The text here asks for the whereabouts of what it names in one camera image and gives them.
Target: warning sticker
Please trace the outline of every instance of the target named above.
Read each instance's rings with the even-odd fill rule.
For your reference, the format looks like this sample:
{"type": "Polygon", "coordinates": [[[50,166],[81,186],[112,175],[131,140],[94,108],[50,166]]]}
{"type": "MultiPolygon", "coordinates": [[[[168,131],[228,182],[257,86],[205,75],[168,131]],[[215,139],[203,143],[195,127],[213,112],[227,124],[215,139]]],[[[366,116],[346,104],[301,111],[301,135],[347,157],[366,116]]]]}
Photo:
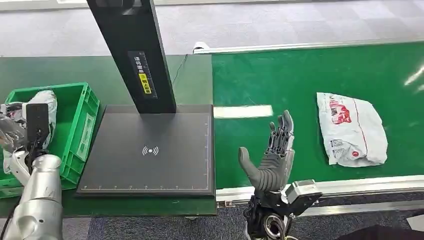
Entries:
{"type": "Polygon", "coordinates": [[[135,76],[140,79],[143,96],[148,99],[157,99],[158,95],[156,94],[145,53],[143,51],[129,51],[128,57],[132,63],[135,76]]]}
{"type": "Polygon", "coordinates": [[[145,94],[152,94],[152,90],[150,89],[149,81],[147,80],[147,75],[145,73],[139,73],[138,77],[140,78],[141,85],[143,86],[143,90],[145,94]]]}

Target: robot finger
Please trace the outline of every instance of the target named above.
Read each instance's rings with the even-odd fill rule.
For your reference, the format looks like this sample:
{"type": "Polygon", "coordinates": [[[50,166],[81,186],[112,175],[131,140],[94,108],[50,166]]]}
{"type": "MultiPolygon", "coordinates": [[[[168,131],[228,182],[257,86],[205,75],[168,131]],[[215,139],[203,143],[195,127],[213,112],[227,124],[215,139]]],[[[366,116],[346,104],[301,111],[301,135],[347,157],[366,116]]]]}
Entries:
{"type": "Polygon", "coordinates": [[[295,124],[288,110],[284,110],[281,120],[283,121],[283,125],[287,128],[287,131],[293,135],[295,124]]]}
{"type": "Polygon", "coordinates": [[[282,115],[278,116],[278,127],[279,128],[284,128],[284,119],[282,115]]]}
{"type": "Polygon", "coordinates": [[[278,128],[278,130],[275,132],[274,142],[273,142],[273,145],[272,145],[272,150],[274,152],[278,151],[279,144],[280,144],[280,138],[281,138],[281,132],[280,132],[280,128],[278,128]]]}
{"type": "Polygon", "coordinates": [[[269,128],[271,129],[271,132],[269,134],[268,139],[268,148],[266,149],[266,152],[271,152],[274,147],[274,142],[276,138],[276,125],[273,122],[269,123],[269,128]]]}
{"type": "Polygon", "coordinates": [[[283,131],[283,128],[279,127],[278,128],[278,139],[277,139],[277,143],[276,143],[277,153],[280,153],[281,150],[282,150],[282,143],[284,142],[284,138],[285,138],[285,133],[283,131]]]}

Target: green plastic crate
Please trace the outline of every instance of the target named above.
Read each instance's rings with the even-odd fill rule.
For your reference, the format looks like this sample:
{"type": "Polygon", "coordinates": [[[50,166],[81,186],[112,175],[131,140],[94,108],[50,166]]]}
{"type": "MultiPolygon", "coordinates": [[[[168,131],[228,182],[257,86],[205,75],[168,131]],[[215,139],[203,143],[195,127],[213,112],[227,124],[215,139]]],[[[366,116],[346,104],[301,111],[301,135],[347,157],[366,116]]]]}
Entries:
{"type": "MultiPolygon", "coordinates": [[[[62,160],[62,189],[74,189],[87,160],[100,101],[89,84],[82,82],[15,89],[7,97],[6,103],[27,102],[42,90],[53,90],[57,97],[56,129],[48,150],[62,160]]],[[[3,172],[1,155],[0,198],[18,196],[22,193],[19,190],[22,185],[12,174],[3,172]]]]}

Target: silver robotic arm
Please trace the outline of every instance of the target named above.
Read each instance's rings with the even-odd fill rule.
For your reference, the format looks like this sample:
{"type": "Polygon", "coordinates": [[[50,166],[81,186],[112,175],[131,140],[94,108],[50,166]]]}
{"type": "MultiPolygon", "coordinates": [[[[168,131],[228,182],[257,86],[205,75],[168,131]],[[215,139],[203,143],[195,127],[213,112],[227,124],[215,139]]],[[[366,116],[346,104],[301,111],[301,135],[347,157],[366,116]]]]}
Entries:
{"type": "Polygon", "coordinates": [[[49,106],[22,105],[22,114],[26,115],[26,128],[12,119],[15,115],[0,111],[3,168],[24,186],[0,240],[62,240],[61,159],[43,150],[47,137],[53,134],[49,106]]]}
{"type": "MultiPolygon", "coordinates": [[[[13,153],[13,161],[24,156],[24,151],[13,153]]],[[[13,218],[7,225],[4,240],[62,240],[62,186],[60,179],[61,159],[44,154],[32,162],[29,179],[19,174],[26,185],[15,208],[13,218]]]]}

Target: green table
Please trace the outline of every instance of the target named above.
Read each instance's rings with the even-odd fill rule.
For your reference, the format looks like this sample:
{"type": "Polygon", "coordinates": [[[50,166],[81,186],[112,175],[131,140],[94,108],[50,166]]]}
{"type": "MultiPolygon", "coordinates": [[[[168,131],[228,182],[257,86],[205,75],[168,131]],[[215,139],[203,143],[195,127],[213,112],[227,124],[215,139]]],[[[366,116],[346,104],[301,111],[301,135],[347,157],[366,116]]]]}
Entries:
{"type": "MultiPolygon", "coordinates": [[[[178,104],[212,104],[211,56],[168,56],[168,68],[178,104]]],[[[132,105],[133,101],[111,56],[0,57],[0,99],[15,88],[87,82],[105,105],[132,105]]],[[[63,191],[64,215],[215,215],[215,199],[204,198],[75,198],[63,191]]],[[[0,217],[6,217],[16,198],[0,199],[0,217]]]]}
{"type": "MultiPolygon", "coordinates": [[[[182,59],[183,56],[168,58],[172,79],[182,59]]],[[[424,102],[423,68],[422,42],[190,55],[178,74],[181,83],[174,89],[177,102],[192,103],[192,99],[185,99],[187,88],[202,90],[196,98],[207,101],[210,98],[202,96],[212,94],[212,90],[197,80],[213,75],[216,107],[270,105],[273,109],[273,116],[215,119],[217,189],[249,186],[238,164],[238,147],[247,147],[258,164],[267,145],[268,123],[275,121],[284,109],[290,110],[295,122],[296,156],[290,182],[413,176],[424,173],[421,150],[424,108],[420,107],[424,102]],[[351,96],[374,105],[388,140],[388,159],[384,165],[365,168],[328,165],[316,92],[351,96]]],[[[88,82],[103,104],[132,103],[109,56],[0,58],[0,79],[3,98],[13,88],[88,82]]],[[[180,208],[174,208],[169,200],[74,199],[72,191],[66,191],[63,205],[66,215],[215,213],[215,205],[208,200],[179,200],[180,208]]],[[[9,209],[14,201],[0,200],[0,215],[4,216],[7,211],[4,209],[9,209]]]]}

